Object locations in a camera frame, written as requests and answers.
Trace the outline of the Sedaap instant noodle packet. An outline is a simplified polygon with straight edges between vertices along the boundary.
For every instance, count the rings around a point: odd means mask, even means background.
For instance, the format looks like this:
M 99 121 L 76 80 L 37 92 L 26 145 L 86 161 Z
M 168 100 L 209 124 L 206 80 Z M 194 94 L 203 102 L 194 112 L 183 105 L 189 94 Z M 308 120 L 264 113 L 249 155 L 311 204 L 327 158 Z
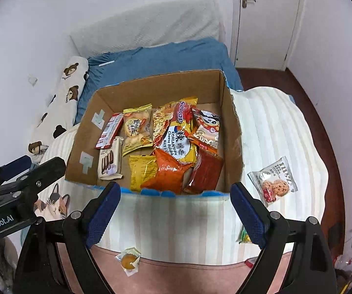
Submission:
M 153 111 L 153 147 L 162 149 L 181 163 L 195 163 L 197 147 L 188 136 L 193 128 L 197 97 L 169 102 Z

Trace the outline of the panda snack packet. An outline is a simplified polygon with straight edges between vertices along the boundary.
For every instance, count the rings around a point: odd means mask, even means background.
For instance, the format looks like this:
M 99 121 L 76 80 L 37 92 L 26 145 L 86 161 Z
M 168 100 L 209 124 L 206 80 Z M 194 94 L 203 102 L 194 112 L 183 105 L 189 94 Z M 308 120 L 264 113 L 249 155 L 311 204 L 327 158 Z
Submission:
M 221 118 L 211 111 L 193 108 L 194 128 L 188 139 L 210 153 L 217 154 Z

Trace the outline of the yellow egg biscuit packet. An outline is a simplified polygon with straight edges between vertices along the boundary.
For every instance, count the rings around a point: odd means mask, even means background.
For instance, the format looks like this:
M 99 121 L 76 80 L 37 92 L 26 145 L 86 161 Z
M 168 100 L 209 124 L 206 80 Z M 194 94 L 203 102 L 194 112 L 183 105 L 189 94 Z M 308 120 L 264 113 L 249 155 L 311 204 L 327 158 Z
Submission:
M 151 133 L 152 104 L 123 110 L 124 145 L 122 156 L 145 147 L 153 146 Z

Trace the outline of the dark red snack packet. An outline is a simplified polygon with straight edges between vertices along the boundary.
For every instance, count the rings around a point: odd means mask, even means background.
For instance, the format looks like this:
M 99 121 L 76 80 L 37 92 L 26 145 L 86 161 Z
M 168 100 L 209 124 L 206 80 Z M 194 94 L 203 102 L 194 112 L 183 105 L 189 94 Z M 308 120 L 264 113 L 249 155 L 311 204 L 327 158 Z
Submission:
M 218 155 L 200 149 L 189 181 L 183 191 L 187 194 L 200 194 L 215 190 L 221 176 L 224 160 Z

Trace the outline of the orange snack packet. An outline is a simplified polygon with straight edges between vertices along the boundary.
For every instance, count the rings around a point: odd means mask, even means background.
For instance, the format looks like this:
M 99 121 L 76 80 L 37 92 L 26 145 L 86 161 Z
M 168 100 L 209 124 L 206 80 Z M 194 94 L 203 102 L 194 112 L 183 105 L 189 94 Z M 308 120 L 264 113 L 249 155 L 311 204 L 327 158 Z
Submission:
M 141 184 L 141 188 L 159 191 L 171 191 L 176 195 L 182 193 L 185 173 L 192 169 L 193 163 L 181 163 L 162 149 L 155 149 L 157 163 L 155 177 Z

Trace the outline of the red white sausage packet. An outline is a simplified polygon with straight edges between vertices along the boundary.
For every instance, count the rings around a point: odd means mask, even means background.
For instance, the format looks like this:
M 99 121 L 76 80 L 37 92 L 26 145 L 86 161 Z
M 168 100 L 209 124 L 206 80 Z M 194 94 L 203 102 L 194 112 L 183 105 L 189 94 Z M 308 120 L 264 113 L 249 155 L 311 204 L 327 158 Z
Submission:
M 115 113 L 104 128 L 100 138 L 95 146 L 96 149 L 108 149 L 111 148 L 112 142 L 120 131 L 124 119 L 123 113 Z

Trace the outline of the braised egg packet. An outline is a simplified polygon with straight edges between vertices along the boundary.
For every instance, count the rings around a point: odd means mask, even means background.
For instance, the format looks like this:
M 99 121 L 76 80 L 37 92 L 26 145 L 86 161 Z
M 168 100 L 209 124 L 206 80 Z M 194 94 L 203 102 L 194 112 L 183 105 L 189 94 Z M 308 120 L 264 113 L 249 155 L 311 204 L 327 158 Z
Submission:
M 132 276 L 139 271 L 141 252 L 135 247 L 129 247 L 116 256 L 126 275 Z

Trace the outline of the blue milk cardboard box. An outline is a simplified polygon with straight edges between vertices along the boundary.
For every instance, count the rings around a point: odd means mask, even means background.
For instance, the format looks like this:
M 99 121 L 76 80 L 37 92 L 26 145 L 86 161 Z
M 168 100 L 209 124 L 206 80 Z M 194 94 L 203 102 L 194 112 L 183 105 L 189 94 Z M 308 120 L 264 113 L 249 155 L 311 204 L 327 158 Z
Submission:
M 150 76 L 97 90 L 81 119 L 67 163 L 67 181 L 106 186 L 98 140 L 122 115 L 120 186 L 176 194 L 195 175 L 194 190 L 228 192 L 242 176 L 241 130 L 219 70 Z

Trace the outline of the blue bed sheet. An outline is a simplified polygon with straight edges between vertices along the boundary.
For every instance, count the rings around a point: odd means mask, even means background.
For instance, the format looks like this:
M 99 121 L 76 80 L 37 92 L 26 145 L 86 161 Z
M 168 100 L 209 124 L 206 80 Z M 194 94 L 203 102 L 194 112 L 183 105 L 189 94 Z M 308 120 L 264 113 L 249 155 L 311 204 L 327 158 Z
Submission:
M 74 122 L 80 123 L 90 98 L 100 88 L 160 74 L 214 69 L 224 72 L 229 88 L 244 90 L 226 45 L 211 37 L 91 56 Z

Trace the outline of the striped pink cat blanket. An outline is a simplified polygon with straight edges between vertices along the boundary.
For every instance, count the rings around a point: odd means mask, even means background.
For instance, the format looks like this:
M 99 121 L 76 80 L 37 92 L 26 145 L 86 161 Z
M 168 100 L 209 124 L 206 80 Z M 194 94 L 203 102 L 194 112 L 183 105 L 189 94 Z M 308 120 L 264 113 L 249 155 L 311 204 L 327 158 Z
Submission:
M 286 157 L 298 191 L 270 205 L 284 217 L 322 219 L 329 174 L 301 110 L 276 88 L 231 94 L 241 129 L 241 182 Z M 241 221 L 227 193 L 177 196 L 122 191 L 117 209 L 92 255 L 116 293 L 233 293 L 246 278 L 244 263 L 259 254 L 236 241 Z M 127 276 L 116 256 L 141 252 L 139 271 Z

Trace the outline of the white cookie packet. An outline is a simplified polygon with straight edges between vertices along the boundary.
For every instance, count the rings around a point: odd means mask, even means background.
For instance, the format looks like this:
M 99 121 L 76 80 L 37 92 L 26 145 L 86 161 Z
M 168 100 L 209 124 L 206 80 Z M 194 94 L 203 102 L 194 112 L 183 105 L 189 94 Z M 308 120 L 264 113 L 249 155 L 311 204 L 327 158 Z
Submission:
M 260 171 L 249 172 L 248 177 L 265 206 L 298 191 L 286 157 L 281 157 Z

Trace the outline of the Franzzi cookie packet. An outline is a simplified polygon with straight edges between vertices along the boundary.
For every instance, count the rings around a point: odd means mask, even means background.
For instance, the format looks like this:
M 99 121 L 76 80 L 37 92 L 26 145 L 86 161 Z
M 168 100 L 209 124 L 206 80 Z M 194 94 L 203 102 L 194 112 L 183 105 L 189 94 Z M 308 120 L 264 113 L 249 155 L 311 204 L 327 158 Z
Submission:
M 98 161 L 98 178 L 102 181 L 122 179 L 122 146 L 124 139 L 116 136 L 110 148 L 101 149 Z

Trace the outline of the white door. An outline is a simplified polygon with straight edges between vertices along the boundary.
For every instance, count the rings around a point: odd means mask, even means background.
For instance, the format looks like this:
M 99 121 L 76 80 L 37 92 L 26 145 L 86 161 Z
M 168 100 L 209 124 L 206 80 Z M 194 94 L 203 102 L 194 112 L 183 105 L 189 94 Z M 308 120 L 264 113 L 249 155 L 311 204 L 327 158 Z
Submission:
M 299 29 L 304 0 L 234 0 L 231 57 L 237 68 L 284 70 Z

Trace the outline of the yellow snack packet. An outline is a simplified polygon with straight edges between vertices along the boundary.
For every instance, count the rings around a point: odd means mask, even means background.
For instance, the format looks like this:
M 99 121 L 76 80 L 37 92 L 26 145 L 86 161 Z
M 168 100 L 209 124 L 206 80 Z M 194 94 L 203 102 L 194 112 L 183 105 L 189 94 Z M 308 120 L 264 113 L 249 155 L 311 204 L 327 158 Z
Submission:
M 129 167 L 130 189 L 140 191 L 144 182 L 156 176 L 157 159 L 153 155 L 132 155 L 129 157 Z

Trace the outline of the green gummy candy packet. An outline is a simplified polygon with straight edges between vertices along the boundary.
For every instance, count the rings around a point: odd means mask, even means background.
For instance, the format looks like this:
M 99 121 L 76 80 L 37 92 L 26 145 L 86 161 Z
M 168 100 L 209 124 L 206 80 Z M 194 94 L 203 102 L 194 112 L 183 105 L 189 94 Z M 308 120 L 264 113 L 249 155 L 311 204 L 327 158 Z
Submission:
M 241 226 L 241 229 L 236 241 L 240 244 L 250 244 L 252 242 L 244 226 Z

